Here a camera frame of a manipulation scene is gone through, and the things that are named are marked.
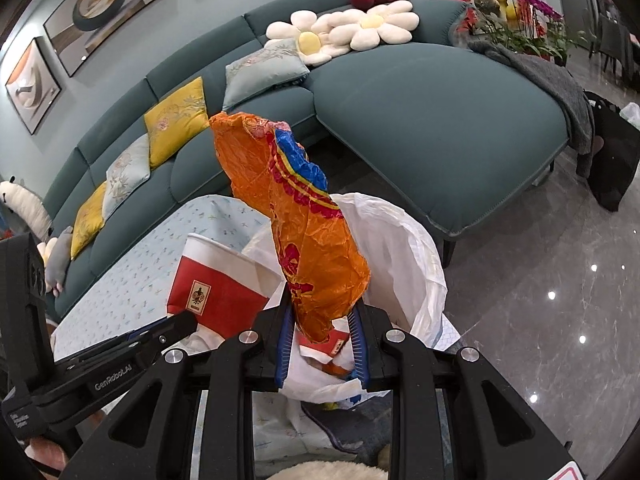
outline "sofa backrest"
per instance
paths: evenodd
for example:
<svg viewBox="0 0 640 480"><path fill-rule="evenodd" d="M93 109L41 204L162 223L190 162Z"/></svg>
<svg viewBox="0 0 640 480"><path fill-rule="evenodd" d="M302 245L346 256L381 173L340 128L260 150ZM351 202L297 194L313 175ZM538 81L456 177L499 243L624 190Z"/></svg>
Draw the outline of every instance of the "sofa backrest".
<svg viewBox="0 0 640 480"><path fill-rule="evenodd" d="M218 113L225 96L226 65L259 50L270 23L288 22L296 10L322 14L348 6L349 0L276 0L191 41L156 66L102 115L54 179L44 199L54 235L74 224L79 207L104 182L107 168L146 132L143 115L149 108L202 76L207 113Z"/></svg>

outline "sofa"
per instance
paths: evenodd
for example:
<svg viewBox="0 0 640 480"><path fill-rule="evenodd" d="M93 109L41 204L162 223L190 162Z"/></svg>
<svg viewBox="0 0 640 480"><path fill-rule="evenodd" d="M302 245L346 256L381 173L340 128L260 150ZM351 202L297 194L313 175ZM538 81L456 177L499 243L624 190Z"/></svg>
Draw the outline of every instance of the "sofa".
<svg viewBox="0 0 640 480"><path fill-rule="evenodd" d="M349 0L276 0L169 56L69 155L44 199L53 234L74 224L109 165L145 133L149 108L202 76L207 112L218 113L225 66L260 49L271 22L288 21L300 9L323 14L347 8ZM305 147L334 135L401 194L408 212L433 235L454 242L525 189L568 140L564 115L549 95L512 69L452 46L466 10L457 0L416 1L420 25L411 43L337 57L312 69L302 84L273 89L230 112L286 121ZM53 316L64 317L174 210L213 193L229 194L230 187L207 129L154 170L71 263Z"/></svg>

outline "gray marble floor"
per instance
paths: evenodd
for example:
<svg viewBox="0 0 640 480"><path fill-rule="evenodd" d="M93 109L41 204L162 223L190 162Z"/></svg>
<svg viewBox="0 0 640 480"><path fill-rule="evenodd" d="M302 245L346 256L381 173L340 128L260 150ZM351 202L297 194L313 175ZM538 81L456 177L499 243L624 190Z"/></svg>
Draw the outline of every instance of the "gray marble floor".
<svg viewBox="0 0 640 480"><path fill-rule="evenodd" d="M638 94L574 51L580 82L618 105ZM336 140L310 150L332 191L402 206ZM640 417L640 174L609 213L575 176L570 150L541 186L459 241L446 270L446 313L596 478Z"/></svg>

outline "yellow pillow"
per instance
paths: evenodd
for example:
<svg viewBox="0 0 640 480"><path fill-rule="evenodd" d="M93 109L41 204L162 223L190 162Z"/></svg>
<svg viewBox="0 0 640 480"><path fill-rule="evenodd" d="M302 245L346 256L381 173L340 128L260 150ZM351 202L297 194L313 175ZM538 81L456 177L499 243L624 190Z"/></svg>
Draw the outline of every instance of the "yellow pillow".
<svg viewBox="0 0 640 480"><path fill-rule="evenodd" d="M102 202L104 201L104 192L107 189L107 183L103 182L98 189L80 206L76 223L74 224L74 236L71 238L71 259L75 260L76 256L81 253L82 249L87 247L91 240L104 227L104 218L102 218Z"/></svg>
<svg viewBox="0 0 640 480"><path fill-rule="evenodd" d="M149 165L154 170L209 126L202 78L194 79L145 114Z"/></svg>

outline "orange wrapper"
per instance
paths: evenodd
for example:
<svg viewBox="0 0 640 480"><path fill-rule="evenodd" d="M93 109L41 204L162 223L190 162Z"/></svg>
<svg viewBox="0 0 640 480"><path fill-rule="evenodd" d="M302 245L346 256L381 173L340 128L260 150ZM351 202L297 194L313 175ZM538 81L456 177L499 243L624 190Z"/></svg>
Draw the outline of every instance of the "orange wrapper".
<svg viewBox="0 0 640 480"><path fill-rule="evenodd" d="M209 123L234 196L271 219L300 330L312 342L326 341L332 320L346 316L366 290L370 271L324 173L306 160L287 123L225 112Z"/></svg>

